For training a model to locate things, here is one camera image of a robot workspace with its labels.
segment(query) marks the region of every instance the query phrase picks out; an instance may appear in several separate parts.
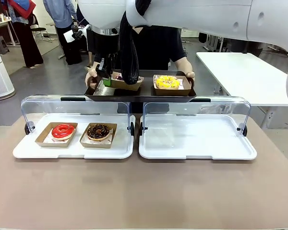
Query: white robotic arm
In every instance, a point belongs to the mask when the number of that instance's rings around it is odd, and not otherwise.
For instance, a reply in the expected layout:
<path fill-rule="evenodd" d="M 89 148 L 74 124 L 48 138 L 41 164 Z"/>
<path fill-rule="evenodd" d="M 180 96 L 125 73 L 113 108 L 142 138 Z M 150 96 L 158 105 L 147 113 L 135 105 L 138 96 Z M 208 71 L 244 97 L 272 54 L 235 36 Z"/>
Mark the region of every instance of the white robotic arm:
<path fill-rule="evenodd" d="M 151 0 L 143 17 L 137 12 L 135 1 L 79 0 L 78 4 L 92 28 L 117 28 L 126 11 L 133 26 L 186 28 L 270 43 L 288 51 L 288 0 Z"/>

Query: white table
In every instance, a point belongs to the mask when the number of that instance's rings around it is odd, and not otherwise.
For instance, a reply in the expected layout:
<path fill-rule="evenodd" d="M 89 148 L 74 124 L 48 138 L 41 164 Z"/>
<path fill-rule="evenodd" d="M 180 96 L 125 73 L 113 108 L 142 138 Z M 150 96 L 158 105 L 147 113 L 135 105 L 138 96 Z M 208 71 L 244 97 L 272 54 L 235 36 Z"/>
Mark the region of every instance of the white table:
<path fill-rule="evenodd" d="M 11 22 L 10 19 L 9 19 L 9 20 L 6 20 L 6 21 L 4 21 L 4 22 L 0 22 L 0 27 L 3 27 L 3 26 L 7 26 L 7 27 L 8 27 L 9 35 L 10 35 L 11 42 L 12 42 L 12 45 L 11 45 L 11 46 L 17 46 L 17 47 L 18 47 L 18 45 L 16 45 L 15 42 L 14 42 L 14 38 L 13 38 L 13 35 L 12 35 L 12 33 L 11 33 L 11 29 L 10 29 L 10 26 L 9 26 L 9 22 Z"/>
<path fill-rule="evenodd" d="M 54 22 L 46 23 L 46 25 L 54 26 L 54 28 L 56 29 L 57 36 L 58 36 L 58 31 L 57 31 L 57 28 L 56 28 Z M 61 59 L 62 57 L 65 56 L 65 54 L 64 54 L 62 45 L 61 45 L 61 43 L 60 43 L 59 36 L 58 36 L 58 42 L 59 42 L 59 46 L 60 46 L 60 50 L 61 50 L 61 55 L 58 56 L 58 59 Z"/>
<path fill-rule="evenodd" d="M 286 94 L 287 74 L 271 66 L 253 54 L 196 53 L 217 80 L 215 92 L 220 86 L 231 96 L 243 97 L 251 106 L 269 107 L 261 128 L 267 128 L 277 107 L 288 106 Z"/>

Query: desk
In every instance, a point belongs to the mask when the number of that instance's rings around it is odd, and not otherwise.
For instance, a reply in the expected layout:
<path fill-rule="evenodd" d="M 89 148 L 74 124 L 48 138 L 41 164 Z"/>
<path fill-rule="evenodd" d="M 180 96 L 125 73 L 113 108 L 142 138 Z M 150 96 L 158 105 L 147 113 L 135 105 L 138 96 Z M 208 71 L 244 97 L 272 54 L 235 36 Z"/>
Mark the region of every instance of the desk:
<path fill-rule="evenodd" d="M 220 86 L 231 96 L 243 97 L 252 106 L 269 107 L 262 128 L 267 128 L 277 107 L 288 106 L 286 94 L 287 74 L 253 54 L 196 53 L 217 80 L 215 93 Z"/>
<path fill-rule="evenodd" d="M 56 28 L 54 22 L 46 23 L 46 25 L 54 26 L 54 28 L 56 29 L 56 33 L 57 33 L 57 35 L 58 35 L 58 31 L 57 31 L 57 28 Z M 58 56 L 58 59 L 61 59 L 62 57 L 65 56 L 65 54 L 64 54 L 64 51 L 63 51 L 63 49 L 62 49 L 61 42 L 60 42 L 60 40 L 59 40 L 59 36 L 58 36 L 58 42 L 59 42 L 59 46 L 60 46 L 60 50 L 61 50 L 61 55 Z"/>
<path fill-rule="evenodd" d="M 8 31 L 9 31 L 9 35 L 10 35 L 10 39 L 11 39 L 11 42 L 12 42 L 12 45 L 11 46 L 16 46 L 16 47 L 19 47 L 15 44 L 14 42 L 14 38 L 13 38 L 13 35 L 11 33 L 11 29 L 10 29 L 10 26 L 9 26 L 9 22 L 11 22 L 11 20 L 6 20 L 4 22 L 0 22 L 0 27 L 3 27 L 3 26 L 7 26 L 8 27 Z"/>
<path fill-rule="evenodd" d="M 288 160 L 247 125 L 254 161 L 150 161 L 138 141 L 124 160 L 21 160 L 20 118 L 0 140 L 0 228 L 288 228 Z"/>

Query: red frosted donut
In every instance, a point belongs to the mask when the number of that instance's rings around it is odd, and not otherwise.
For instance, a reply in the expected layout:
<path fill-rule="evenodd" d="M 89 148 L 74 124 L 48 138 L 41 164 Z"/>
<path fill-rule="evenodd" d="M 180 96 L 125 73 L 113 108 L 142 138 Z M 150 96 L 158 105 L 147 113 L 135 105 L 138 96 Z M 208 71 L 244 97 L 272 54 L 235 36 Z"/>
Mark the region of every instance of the red frosted donut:
<path fill-rule="evenodd" d="M 74 130 L 72 125 L 61 124 L 53 128 L 51 134 L 56 140 L 66 140 L 72 136 Z"/>

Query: person holding tray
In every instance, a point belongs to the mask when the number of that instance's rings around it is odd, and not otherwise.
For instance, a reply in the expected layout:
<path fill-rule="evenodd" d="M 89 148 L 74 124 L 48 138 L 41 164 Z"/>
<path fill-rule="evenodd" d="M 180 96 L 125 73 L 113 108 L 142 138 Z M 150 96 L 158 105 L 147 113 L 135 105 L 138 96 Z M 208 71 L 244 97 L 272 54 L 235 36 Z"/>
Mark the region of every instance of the person holding tray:
<path fill-rule="evenodd" d="M 183 50 L 177 28 L 165 26 L 133 28 L 132 37 L 138 56 L 139 69 L 168 70 L 168 63 L 172 60 L 177 70 L 184 72 L 186 77 L 193 78 L 193 81 L 195 80 L 195 73 Z M 93 66 L 88 70 L 85 77 L 86 84 L 89 77 L 97 77 L 96 66 L 100 61 L 100 55 L 96 54 Z M 120 69 L 120 67 L 120 53 L 118 53 L 114 68 Z M 142 103 L 132 103 L 134 113 L 142 113 L 142 109 Z"/>

